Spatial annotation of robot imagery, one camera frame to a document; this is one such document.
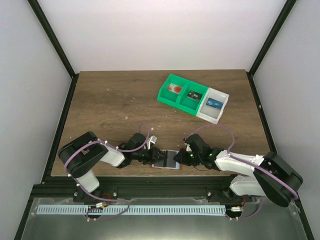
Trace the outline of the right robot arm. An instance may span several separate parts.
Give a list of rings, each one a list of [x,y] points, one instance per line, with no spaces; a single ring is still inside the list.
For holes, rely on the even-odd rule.
[[[230,149],[210,147],[198,134],[184,139],[184,144],[173,158],[176,162],[237,174],[222,188],[223,198],[229,202],[243,195],[260,196],[280,207],[288,207],[298,198],[303,178],[275,152],[266,155],[233,153]]]

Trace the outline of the brown leather card holder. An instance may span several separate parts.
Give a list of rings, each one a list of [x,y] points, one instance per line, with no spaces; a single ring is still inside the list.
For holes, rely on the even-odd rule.
[[[165,159],[155,162],[151,165],[154,169],[165,169],[165,170],[181,170],[182,166],[179,162],[174,160],[174,157],[178,154],[177,150],[165,150]]]

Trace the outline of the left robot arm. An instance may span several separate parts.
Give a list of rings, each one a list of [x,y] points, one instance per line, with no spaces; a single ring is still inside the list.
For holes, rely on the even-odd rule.
[[[91,202],[97,202],[103,194],[93,167],[98,162],[122,169],[129,166],[133,160],[143,165],[166,161],[168,154],[155,146],[156,141],[155,136],[144,136],[138,132],[127,142],[114,147],[88,131],[59,149],[57,156],[85,197]]]

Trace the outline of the black VIP card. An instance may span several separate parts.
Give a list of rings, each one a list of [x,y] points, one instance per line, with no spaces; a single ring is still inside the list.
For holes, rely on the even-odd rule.
[[[177,154],[174,150],[167,150],[167,164],[166,168],[175,169],[177,166],[177,162],[174,160],[174,156]]]

